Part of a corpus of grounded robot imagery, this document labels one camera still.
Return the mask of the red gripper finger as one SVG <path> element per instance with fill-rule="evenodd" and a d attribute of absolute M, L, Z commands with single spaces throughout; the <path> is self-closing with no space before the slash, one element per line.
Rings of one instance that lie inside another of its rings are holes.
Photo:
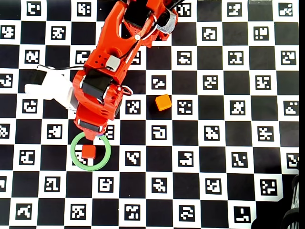
<path fill-rule="evenodd" d="M 96 132 L 92 130 L 83 130 L 84 137 L 89 141 L 93 141 L 95 137 L 102 136 L 104 133 L 105 133 L 105 129 L 103 129 L 101 132 Z"/>

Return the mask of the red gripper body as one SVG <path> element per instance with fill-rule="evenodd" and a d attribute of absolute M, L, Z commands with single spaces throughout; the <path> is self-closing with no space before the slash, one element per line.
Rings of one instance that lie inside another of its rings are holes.
<path fill-rule="evenodd" d="M 74 123 L 84 132 L 104 132 L 109 121 L 117 116 L 123 98 L 121 86 L 107 86 L 104 92 L 85 86 L 76 87 L 78 100 Z"/>

